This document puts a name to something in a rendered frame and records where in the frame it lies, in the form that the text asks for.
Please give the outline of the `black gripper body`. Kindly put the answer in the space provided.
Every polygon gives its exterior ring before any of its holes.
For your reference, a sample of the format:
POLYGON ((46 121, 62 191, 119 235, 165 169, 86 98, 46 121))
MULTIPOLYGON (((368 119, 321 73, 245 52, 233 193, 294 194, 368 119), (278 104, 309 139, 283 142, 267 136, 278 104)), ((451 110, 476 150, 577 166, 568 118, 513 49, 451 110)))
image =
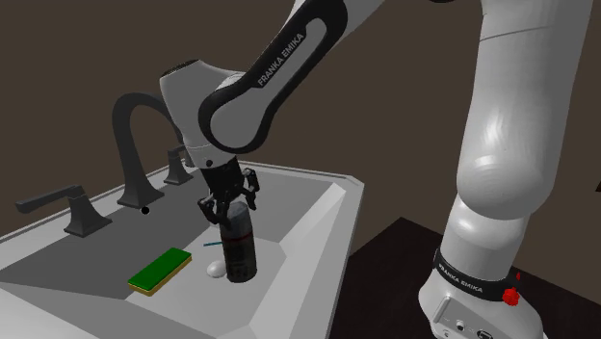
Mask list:
POLYGON ((242 193, 245 177, 236 157, 200 171, 215 200, 233 200, 242 193))

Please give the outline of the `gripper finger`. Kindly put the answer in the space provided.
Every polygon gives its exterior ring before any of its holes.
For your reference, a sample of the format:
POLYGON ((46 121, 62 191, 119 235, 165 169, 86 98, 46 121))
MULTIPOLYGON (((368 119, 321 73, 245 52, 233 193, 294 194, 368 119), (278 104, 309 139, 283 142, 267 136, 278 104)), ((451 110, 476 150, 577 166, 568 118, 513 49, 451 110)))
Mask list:
POLYGON ((230 202, 227 200, 218 200, 213 196, 207 196, 197 201, 202 214, 206 220, 213 224, 230 225, 227 212, 230 202))
POLYGON ((239 185, 239 192, 245 197, 248 208, 255 210, 256 206, 256 194, 260 191, 260 185, 258 177, 254 169, 246 168, 242 170, 243 180, 239 185))

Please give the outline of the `dark spray can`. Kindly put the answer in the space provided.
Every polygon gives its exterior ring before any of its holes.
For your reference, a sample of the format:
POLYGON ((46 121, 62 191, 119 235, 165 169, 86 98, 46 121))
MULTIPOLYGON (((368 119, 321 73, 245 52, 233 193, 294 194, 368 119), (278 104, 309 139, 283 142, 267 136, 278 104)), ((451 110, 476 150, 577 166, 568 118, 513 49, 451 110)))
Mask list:
POLYGON ((228 226, 220 225, 227 279, 244 283, 257 273, 253 226, 248 206, 233 202, 227 211, 228 226))

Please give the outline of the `grey sink basin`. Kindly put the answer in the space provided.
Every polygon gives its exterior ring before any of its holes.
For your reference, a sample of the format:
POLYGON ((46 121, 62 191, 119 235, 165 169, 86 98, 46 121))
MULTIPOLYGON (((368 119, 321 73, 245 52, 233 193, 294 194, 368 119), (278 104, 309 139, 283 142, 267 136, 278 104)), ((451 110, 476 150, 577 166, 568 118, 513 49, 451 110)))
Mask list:
POLYGON ((121 188, 92 204, 112 222, 70 236, 61 211, 0 237, 0 339, 327 339, 353 238, 362 184, 341 174, 256 165, 252 212, 258 272, 213 278, 219 230, 203 218, 200 176, 148 214, 118 205, 121 188), (153 296, 127 281, 169 248, 192 261, 153 296))

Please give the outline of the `green and yellow sponge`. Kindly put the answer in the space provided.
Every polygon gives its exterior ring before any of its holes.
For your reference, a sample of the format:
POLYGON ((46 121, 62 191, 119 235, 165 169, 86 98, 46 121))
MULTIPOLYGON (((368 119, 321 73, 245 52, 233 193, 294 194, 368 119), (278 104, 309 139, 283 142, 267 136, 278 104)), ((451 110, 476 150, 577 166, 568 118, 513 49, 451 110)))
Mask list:
POLYGON ((180 248, 169 248, 128 279, 130 289, 151 297, 192 261, 192 255, 180 248))

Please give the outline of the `dark curved faucet spout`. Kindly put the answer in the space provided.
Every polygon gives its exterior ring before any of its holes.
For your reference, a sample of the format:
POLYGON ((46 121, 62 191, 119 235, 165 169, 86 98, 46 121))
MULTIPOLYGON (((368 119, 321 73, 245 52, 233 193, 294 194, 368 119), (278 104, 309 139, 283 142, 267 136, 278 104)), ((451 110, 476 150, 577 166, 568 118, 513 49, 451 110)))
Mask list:
POLYGON ((146 92, 129 92, 119 97, 112 111, 112 125, 124 176, 124 191, 118 204, 141 209, 163 197, 147 178, 131 131, 131 116, 138 106, 160 113, 169 123, 179 143, 183 143, 180 130, 173 122, 161 95, 146 92))

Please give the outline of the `dark robot stand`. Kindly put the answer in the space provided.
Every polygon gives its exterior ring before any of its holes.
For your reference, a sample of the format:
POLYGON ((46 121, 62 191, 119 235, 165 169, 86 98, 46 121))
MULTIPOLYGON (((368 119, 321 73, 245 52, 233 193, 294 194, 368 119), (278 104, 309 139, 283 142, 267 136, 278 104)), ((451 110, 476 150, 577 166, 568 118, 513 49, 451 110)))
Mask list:
MULTIPOLYGON (((400 218, 349 257, 328 339, 435 339, 418 302, 441 235, 400 218)), ((601 339, 601 305, 513 267, 549 339, 601 339)))

